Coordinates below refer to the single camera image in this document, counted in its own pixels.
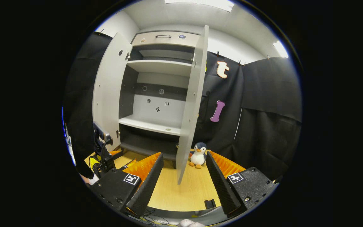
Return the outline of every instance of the white wall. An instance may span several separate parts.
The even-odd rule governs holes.
[[[203,27],[191,25],[161,25],[141,29],[139,32],[152,30],[180,30],[201,33]],[[247,43],[244,43],[242,40],[211,28],[209,28],[208,51],[213,53],[219,51],[221,56],[227,57],[236,62],[240,60],[242,64],[245,62],[247,64],[258,61],[267,57],[260,54],[257,50],[249,46]]]
[[[95,31],[102,31],[103,34],[111,37],[114,37],[117,32],[120,32],[131,43],[131,40],[139,30],[134,20],[126,12],[120,11],[109,17]]]

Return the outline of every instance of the black panel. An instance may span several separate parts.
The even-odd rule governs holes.
[[[155,164],[151,168],[147,178],[142,183],[141,187],[134,194],[131,200],[127,203],[127,207],[137,214],[137,218],[144,214],[145,209],[148,206],[152,193],[155,189],[160,172],[163,168],[163,154],[161,153],[157,158]]]
[[[207,153],[206,165],[221,202],[223,212],[226,215],[232,214],[241,207],[241,204],[209,152]]]
[[[164,90],[163,95],[159,93],[160,89]],[[136,83],[135,94],[186,101],[187,89],[159,84]]]
[[[134,89],[137,78],[138,72],[130,66],[126,66],[120,91],[120,102],[118,107],[119,119],[132,115],[134,109]]]
[[[256,167],[251,167],[238,174],[238,177],[243,177],[242,180],[232,184],[233,181],[228,177],[228,182],[247,209],[262,200],[276,186]]]
[[[120,124],[120,147],[143,155],[163,154],[166,160],[176,160],[179,136],[146,131]]]
[[[124,212],[127,201],[131,199],[141,183],[141,178],[137,179],[135,185],[124,181],[127,175],[128,173],[113,168],[90,188],[112,209]]]

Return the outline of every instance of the stuffed penguin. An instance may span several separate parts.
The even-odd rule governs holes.
[[[197,169],[201,168],[206,160],[206,144],[199,142],[194,146],[194,151],[190,151],[193,155],[190,158],[190,166],[196,166]]]

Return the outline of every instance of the wooden table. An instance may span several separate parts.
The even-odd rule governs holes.
[[[116,168],[120,168],[134,158],[140,161],[146,157],[146,155],[125,150],[124,155],[117,158],[114,163]],[[85,162],[89,166],[89,157],[85,159]],[[206,163],[201,169],[186,163],[183,179],[178,185],[176,169],[173,168],[171,161],[164,160],[163,169],[148,206],[162,210],[197,211],[205,210],[204,201],[211,199],[215,200],[217,207],[221,205]]]

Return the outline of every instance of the cabinet door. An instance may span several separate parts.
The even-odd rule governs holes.
[[[132,45],[120,33],[113,37],[99,65],[93,90],[93,120],[113,138],[113,145],[107,145],[108,151],[120,145],[118,128],[118,104],[127,53],[131,53]]]
[[[184,107],[183,120],[179,138],[179,149],[176,154],[177,184],[182,182],[184,170],[186,169],[188,154],[193,142],[196,130],[197,116],[200,109],[201,95],[208,47],[208,26],[204,26],[196,48],[194,49],[193,65],[188,82],[186,105]]]

